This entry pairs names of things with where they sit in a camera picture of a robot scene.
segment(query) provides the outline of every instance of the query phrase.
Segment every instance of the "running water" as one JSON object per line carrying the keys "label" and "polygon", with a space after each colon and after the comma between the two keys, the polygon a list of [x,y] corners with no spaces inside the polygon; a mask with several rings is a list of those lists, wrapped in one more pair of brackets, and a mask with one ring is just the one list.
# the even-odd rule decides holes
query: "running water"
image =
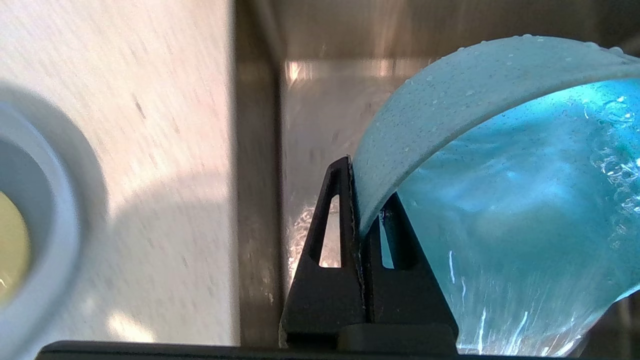
{"label": "running water", "polygon": [[564,356],[640,283],[640,102],[564,90],[457,138],[398,194],[461,353]]}

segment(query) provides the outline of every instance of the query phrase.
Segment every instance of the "sink basin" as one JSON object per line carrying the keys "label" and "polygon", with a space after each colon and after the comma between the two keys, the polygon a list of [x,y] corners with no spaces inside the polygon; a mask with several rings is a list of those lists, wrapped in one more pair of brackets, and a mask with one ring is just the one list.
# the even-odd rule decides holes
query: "sink basin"
{"label": "sink basin", "polygon": [[80,246],[76,196],[58,155],[9,104],[0,104],[0,191],[24,217],[31,263],[0,307],[2,356],[17,350],[64,292]]}
{"label": "sink basin", "polygon": [[[638,13],[640,4],[633,2],[613,6],[579,0],[239,2],[236,136],[243,343],[276,344],[283,299],[324,171],[337,158],[354,155],[374,114],[407,79],[459,47],[526,33],[620,46],[638,55]],[[336,218],[334,211],[329,221]],[[321,263],[339,266],[336,226],[328,226]],[[279,289],[273,292],[277,296],[261,295],[274,289]],[[628,300],[613,306],[603,320],[608,325],[604,330],[596,325],[600,335],[591,336],[585,354],[628,355],[634,341],[624,325],[629,308]],[[622,320],[618,311],[626,314]],[[612,332],[620,334],[619,342],[602,346]]]}

